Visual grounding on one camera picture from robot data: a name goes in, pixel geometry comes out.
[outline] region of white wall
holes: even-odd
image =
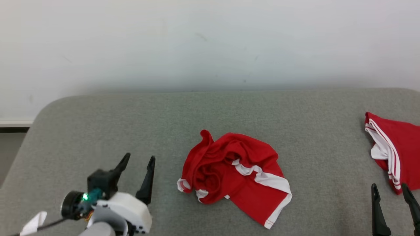
[[[97,87],[420,90],[418,0],[0,0],[0,121]]]

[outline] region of red and white clothing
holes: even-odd
[[[372,158],[388,172],[395,193],[402,193],[402,183],[411,190],[420,189],[420,126],[367,112],[365,130],[375,141]]]
[[[204,204],[230,199],[270,229],[292,197],[277,153],[267,143],[243,134],[227,133],[215,142],[207,130],[201,136],[186,158],[178,190],[195,189]]]

